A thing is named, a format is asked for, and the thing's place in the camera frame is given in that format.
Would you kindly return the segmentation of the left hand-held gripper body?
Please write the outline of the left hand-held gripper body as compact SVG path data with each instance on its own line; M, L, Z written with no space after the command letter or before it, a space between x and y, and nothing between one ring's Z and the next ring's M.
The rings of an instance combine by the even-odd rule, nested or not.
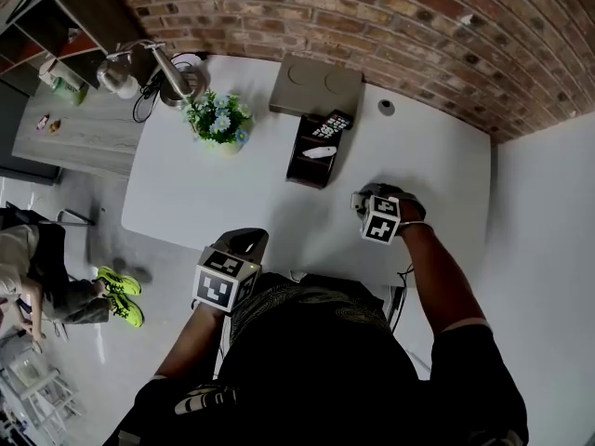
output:
M193 298L223 312L233 312L253 293L261 266L207 246L199 258Z

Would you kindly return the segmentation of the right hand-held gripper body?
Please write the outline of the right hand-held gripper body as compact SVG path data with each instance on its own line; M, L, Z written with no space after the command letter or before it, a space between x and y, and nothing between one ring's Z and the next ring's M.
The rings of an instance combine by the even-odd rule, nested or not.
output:
M360 233L363 239L390 245L401 223L399 200L395 197L382 198L353 193L350 208L361 219Z

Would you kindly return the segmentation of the person's right hand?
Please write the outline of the person's right hand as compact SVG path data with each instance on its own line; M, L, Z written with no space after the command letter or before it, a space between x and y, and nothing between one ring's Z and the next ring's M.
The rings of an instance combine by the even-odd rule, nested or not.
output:
M425 212L423 207L415 200L401 195L399 198L401 224L410 226L425 222Z

